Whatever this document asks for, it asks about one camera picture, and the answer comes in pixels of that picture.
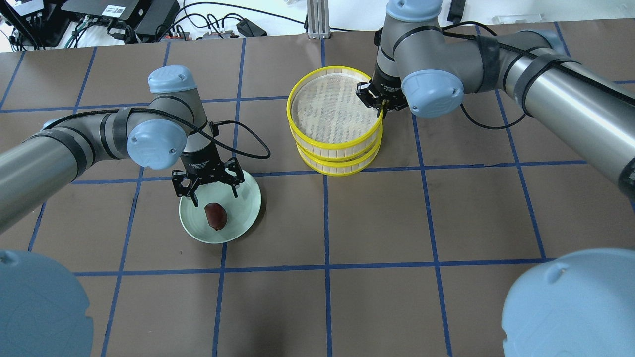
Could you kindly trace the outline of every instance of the metal post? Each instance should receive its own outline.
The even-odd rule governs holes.
[[[331,38],[328,0],[307,0],[307,23],[310,39]]]

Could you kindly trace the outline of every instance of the gray strap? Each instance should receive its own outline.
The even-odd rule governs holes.
[[[66,146],[66,148],[70,150],[70,153],[73,154],[77,163],[77,175],[75,175],[75,179],[78,178],[82,173],[84,173],[84,171],[86,171],[86,153],[71,134],[66,134],[56,129],[49,129],[40,131],[39,133],[30,137],[28,140],[37,137],[52,138],[62,143],[62,145]]]
[[[495,37],[476,36],[476,44],[481,52],[481,61],[483,63],[483,80],[481,81],[481,86],[476,90],[476,93],[479,93],[496,88],[500,72],[500,48]]]
[[[112,122],[112,141],[115,144],[115,150],[124,156],[128,153],[128,118],[130,117],[130,107],[123,107]]]
[[[534,58],[527,69],[525,69],[525,71],[520,75],[518,81],[516,81],[516,85],[514,86],[514,100],[523,108],[525,114],[531,116],[525,107],[525,98],[527,97],[527,92],[529,91],[529,88],[531,88],[531,85],[540,75],[551,68],[552,64],[563,62],[576,61],[567,56],[545,53],[544,55]]]

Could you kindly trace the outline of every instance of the light blue cap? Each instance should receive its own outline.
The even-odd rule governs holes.
[[[173,93],[196,88],[192,72],[183,65],[167,65],[156,69],[148,76],[150,92]]]
[[[551,46],[551,48],[560,53],[561,55],[566,55],[565,52],[565,46],[562,43],[562,41],[560,40],[560,37],[558,36],[558,34],[556,34],[554,31],[552,30],[522,30],[519,32],[536,32],[537,34],[541,35],[542,37],[544,37],[547,42],[549,43],[549,46]]]
[[[93,319],[77,278],[53,259],[0,250],[0,353],[88,357]]]
[[[140,166],[162,170],[177,162],[186,142],[185,132],[174,122],[148,120],[128,135],[128,154]]]
[[[424,22],[441,13],[443,0],[390,0],[386,12],[392,18],[405,22]]]
[[[503,308],[505,357],[635,356],[635,252],[592,249],[531,268]]]
[[[454,74],[425,69],[407,75],[401,82],[410,110],[416,116],[435,118],[463,102],[463,83]]]

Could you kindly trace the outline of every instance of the tiled surface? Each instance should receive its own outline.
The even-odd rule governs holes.
[[[632,26],[496,30],[559,29],[574,57],[635,90],[625,60]],[[323,64],[371,74],[372,37],[43,51],[26,53],[18,71],[21,54],[0,55],[2,151],[74,110],[147,103],[147,76],[164,63],[192,69],[210,120],[238,118],[272,151],[264,161],[239,156],[263,207],[226,245],[204,245],[181,228],[170,170],[123,160],[100,163],[53,195],[41,220],[35,207],[0,247],[33,243],[79,276],[95,322],[92,356],[502,355],[512,282],[574,250],[635,245],[635,207],[532,118],[486,131],[460,111],[437,119],[392,112],[371,168],[347,178],[310,171],[289,133],[286,96]],[[465,105],[491,125],[520,115],[504,93],[468,95]],[[237,132],[238,149],[262,152]],[[234,128],[219,139],[233,145]]]

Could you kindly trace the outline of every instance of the black power adapter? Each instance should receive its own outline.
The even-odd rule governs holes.
[[[244,18],[238,24],[236,24],[236,29],[240,32],[244,37],[258,37],[258,36],[266,36],[267,31],[258,27],[258,25]]]

